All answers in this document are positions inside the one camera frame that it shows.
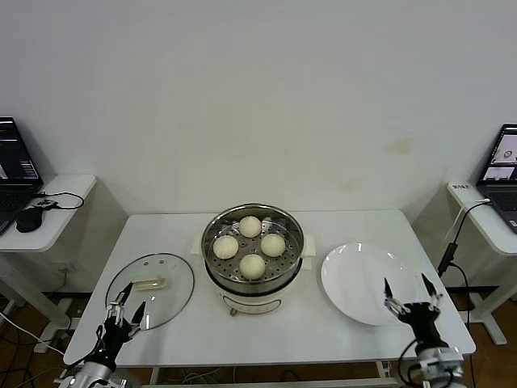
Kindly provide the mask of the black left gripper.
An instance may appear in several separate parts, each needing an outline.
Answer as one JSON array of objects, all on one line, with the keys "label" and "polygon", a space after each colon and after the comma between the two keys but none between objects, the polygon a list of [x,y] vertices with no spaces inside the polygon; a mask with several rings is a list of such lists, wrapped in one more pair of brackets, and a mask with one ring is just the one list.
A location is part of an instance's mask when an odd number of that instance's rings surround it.
[{"label": "black left gripper", "polygon": [[[97,351],[99,359],[104,362],[115,362],[123,345],[129,342],[141,329],[146,302],[139,305],[130,322],[124,318],[125,302],[132,291],[132,287],[133,283],[129,282],[116,298],[107,305],[107,321],[104,323],[104,333],[100,348]],[[120,326],[116,324],[116,320],[122,320]]]}]

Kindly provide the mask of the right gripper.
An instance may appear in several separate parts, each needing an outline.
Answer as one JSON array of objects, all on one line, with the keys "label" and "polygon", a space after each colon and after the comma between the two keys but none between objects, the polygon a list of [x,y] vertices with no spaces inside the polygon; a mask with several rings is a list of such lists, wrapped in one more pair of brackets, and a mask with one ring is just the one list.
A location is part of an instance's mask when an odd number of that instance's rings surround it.
[{"label": "right gripper", "polygon": [[442,346],[443,341],[435,326],[435,321],[440,314],[439,303],[443,294],[436,290],[434,284],[424,273],[421,274],[421,277],[431,302],[403,305],[393,296],[389,282],[384,278],[384,305],[394,316],[398,316],[401,322],[411,327],[418,346]]}]

